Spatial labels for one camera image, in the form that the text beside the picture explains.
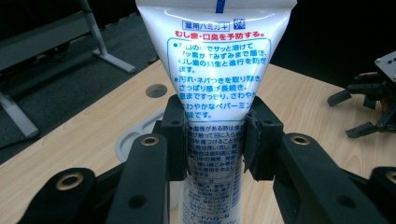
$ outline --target toothpaste tube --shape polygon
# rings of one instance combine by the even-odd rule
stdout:
[[[179,223],[241,222],[244,120],[295,0],[136,0],[189,122]]]

